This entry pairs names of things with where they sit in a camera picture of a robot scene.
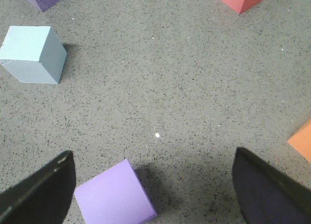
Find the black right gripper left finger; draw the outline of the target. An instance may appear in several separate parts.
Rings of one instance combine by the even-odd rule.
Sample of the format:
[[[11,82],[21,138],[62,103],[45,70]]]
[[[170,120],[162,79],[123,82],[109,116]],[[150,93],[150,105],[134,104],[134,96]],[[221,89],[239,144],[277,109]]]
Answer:
[[[2,224],[61,224],[76,187],[72,151],[64,151],[0,195]]]

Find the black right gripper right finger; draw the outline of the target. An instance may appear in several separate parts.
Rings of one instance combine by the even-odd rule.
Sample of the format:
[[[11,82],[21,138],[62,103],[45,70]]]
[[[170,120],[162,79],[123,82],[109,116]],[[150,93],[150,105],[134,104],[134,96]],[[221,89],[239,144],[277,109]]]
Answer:
[[[232,168],[233,185],[248,224],[309,224],[311,191],[238,147]]]

